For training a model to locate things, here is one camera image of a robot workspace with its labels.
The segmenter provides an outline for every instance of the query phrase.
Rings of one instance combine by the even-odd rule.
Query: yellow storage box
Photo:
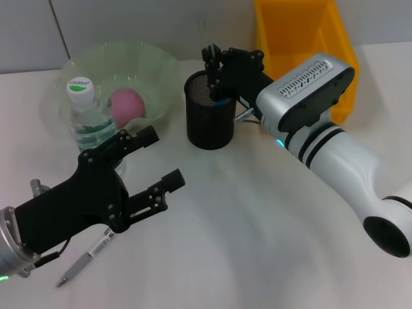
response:
[[[333,0],[255,0],[257,48],[265,53],[265,73],[276,80],[318,52],[355,68],[355,78],[332,120],[341,124],[353,111],[359,66]]]

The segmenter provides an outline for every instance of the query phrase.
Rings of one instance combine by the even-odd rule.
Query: black mesh pen holder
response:
[[[196,147],[215,150],[232,140],[236,100],[215,102],[209,94],[206,71],[199,71],[186,80],[187,137]]]

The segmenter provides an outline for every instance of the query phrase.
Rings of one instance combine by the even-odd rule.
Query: silver pen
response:
[[[115,233],[111,229],[105,230],[104,235],[64,273],[56,287],[58,288],[72,280],[113,239],[114,235]]]

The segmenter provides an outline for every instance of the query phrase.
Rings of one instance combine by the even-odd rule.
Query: pink egg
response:
[[[108,106],[118,129],[135,118],[143,118],[145,113],[142,97],[130,88],[122,88],[113,92]]]

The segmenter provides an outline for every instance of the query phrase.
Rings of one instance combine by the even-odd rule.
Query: water bottle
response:
[[[67,84],[71,100],[70,122],[80,151],[95,148],[112,137],[117,127],[109,108],[95,95],[95,87],[86,77],[76,77]],[[124,172],[125,163],[119,162],[116,172]]]

